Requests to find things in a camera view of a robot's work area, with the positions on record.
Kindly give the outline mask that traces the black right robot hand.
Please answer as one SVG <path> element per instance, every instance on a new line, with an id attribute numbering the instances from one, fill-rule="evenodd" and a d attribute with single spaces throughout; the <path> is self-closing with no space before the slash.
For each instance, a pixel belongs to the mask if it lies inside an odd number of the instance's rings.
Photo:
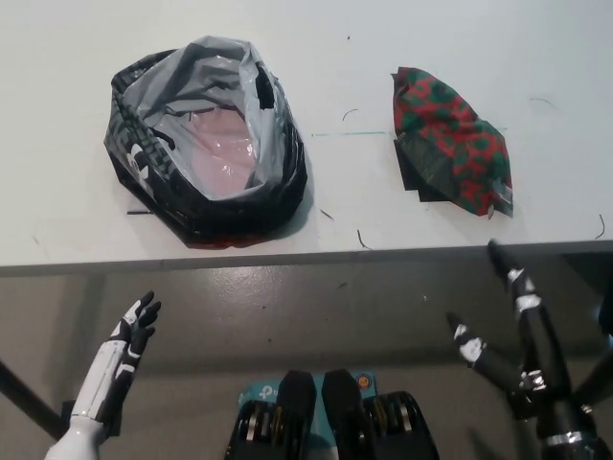
<path id="1" fill-rule="evenodd" d="M 494 240 L 488 242 L 488 256 L 511 295 L 523 361 L 512 364 L 450 311 L 446 320 L 460 356 L 502 391 L 515 420 L 536 421 L 536 436 L 544 448 L 597 444 L 594 419 L 573 395 L 553 322 L 526 268 Z"/>

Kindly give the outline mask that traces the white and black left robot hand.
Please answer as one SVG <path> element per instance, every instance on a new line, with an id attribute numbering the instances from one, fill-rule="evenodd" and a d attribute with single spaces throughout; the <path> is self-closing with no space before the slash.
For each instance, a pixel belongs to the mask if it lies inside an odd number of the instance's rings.
<path id="1" fill-rule="evenodd" d="M 91 423 L 110 436 L 134 381 L 143 353 L 155 333 L 161 303 L 152 291 L 122 316 L 99 348 L 71 411 L 70 427 Z"/>

